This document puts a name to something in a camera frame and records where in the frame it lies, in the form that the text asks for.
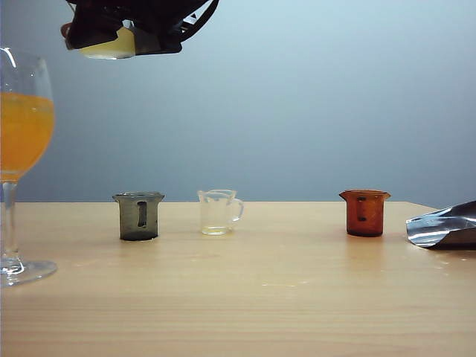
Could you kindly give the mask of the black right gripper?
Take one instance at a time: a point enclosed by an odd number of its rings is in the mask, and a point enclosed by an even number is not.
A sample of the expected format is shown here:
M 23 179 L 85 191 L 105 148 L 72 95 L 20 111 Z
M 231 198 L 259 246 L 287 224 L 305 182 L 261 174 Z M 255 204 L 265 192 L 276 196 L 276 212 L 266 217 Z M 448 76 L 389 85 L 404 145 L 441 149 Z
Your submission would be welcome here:
M 192 36 L 210 19 L 208 1 L 73 1 L 74 18 L 64 24 L 68 50 L 114 41 L 123 21 L 134 27 L 136 55 L 177 54 L 182 45 L 158 36 Z

